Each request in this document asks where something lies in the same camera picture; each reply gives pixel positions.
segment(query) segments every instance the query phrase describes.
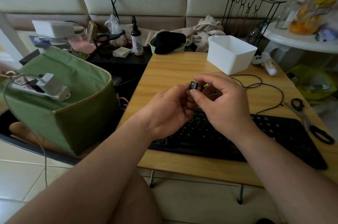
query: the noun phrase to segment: green bowl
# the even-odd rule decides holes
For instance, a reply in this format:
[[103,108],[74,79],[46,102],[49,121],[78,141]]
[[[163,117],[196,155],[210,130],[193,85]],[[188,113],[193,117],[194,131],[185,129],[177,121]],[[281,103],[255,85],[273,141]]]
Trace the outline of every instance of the green bowl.
[[[155,42],[155,38],[154,37],[150,42],[149,42],[149,45],[150,45],[150,48],[151,48],[151,53],[154,54],[155,53],[155,46],[154,46],[154,42]],[[186,39],[186,42],[181,44],[179,47],[177,47],[174,51],[184,51],[184,48],[186,47],[186,44],[187,44],[187,39]]]

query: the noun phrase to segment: yellow package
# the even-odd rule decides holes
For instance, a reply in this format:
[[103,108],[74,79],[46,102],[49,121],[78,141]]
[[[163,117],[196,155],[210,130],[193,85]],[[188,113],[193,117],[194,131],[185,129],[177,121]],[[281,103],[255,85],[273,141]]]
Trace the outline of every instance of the yellow package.
[[337,0],[305,0],[290,25],[294,34],[314,34]]

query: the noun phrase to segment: person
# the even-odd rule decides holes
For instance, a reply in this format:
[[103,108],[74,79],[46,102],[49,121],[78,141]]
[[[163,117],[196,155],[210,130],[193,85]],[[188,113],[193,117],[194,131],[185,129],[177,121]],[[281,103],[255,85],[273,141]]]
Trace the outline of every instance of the person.
[[[188,91],[185,84],[156,94],[7,223],[161,223],[149,187],[135,169],[150,143],[176,132],[196,105],[242,152],[290,224],[338,223],[337,185],[256,127],[243,88],[224,73],[194,79],[209,84],[203,93]],[[212,101],[208,96],[216,91],[219,97]]]

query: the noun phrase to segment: white plastic container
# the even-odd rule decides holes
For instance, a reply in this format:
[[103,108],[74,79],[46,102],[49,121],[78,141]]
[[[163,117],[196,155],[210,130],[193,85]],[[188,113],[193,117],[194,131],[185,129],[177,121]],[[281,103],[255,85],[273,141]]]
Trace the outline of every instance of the white plastic container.
[[32,20],[38,35],[51,38],[64,38],[75,35],[72,22],[54,20]]
[[207,60],[227,75],[248,68],[257,47],[233,36],[210,36]]

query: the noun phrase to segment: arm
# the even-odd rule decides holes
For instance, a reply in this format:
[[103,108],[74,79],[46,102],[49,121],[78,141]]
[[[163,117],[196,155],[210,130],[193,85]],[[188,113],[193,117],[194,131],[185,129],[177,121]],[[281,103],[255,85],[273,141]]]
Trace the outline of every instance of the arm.
[[[200,75],[195,80],[210,85],[204,94],[191,90],[190,95],[214,128],[242,152],[288,222],[338,223],[337,184],[256,127],[243,88],[223,73]],[[207,96],[216,90],[222,95],[211,101]]]
[[176,85],[157,94],[7,224],[107,223],[151,141],[173,134],[192,118],[187,89],[188,84]]

